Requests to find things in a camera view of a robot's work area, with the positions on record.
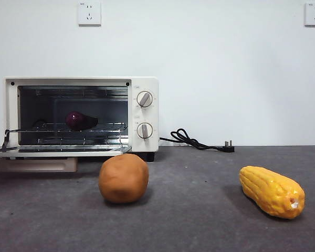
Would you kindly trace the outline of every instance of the white toaster oven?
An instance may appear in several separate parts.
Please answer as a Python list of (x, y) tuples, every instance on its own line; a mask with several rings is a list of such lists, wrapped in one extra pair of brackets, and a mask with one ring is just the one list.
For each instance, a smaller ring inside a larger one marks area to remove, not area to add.
[[(154, 77), (7, 77), (2, 171), (75, 171), (77, 157), (159, 148), (159, 90)], [(97, 123), (73, 130), (72, 112)]]

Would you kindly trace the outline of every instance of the power cord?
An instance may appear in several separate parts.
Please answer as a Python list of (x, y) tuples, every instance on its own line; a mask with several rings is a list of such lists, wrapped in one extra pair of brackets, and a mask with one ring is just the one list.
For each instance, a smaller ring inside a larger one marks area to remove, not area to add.
[(235, 147), (232, 146), (232, 140), (230, 140), (230, 143), (228, 141), (225, 141), (224, 146), (218, 147), (218, 146), (208, 146), (208, 145), (199, 143), (196, 139), (190, 138), (184, 129), (178, 129), (177, 131), (172, 131), (170, 132), (170, 135), (176, 140), (172, 140), (168, 138), (160, 138), (160, 140), (169, 141), (173, 143), (186, 143), (202, 151), (208, 150), (208, 149), (214, 149), (214, 150), (223, 151), (223, 152), (235, 152)]

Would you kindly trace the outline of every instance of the brown potato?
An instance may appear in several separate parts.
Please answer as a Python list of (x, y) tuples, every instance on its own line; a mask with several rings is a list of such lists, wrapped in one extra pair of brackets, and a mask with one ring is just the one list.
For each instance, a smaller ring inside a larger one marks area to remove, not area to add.
[(113, 203), (137, 201), (148, 185), (148, 165), (134, 154), (114, 156), (105, 161), (99, 173), (101, 195)]

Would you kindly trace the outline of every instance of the gray carpet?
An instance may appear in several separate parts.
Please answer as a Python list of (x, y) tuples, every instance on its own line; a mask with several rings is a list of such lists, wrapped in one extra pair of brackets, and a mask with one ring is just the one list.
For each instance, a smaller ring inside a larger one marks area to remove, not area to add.
[[(130, 205), (102, 199), (101, 164), (80, 160), (74, 174), (0, 174), (0, 252), (315, 252), (315, 146), (161, 147), (146, 194)], [(246, 165), (299, 182), (303, 213), (289, 221), (262, 212), (242, 193)]]

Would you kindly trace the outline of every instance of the purple eggplant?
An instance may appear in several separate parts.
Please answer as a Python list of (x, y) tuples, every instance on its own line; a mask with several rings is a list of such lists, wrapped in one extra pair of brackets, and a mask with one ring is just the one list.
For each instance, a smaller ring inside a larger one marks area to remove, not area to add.
[(74, 131), (87, 130), (98, 124), (98, 118), (73, 111), (67, 114), (65, 117), (65, 123)]

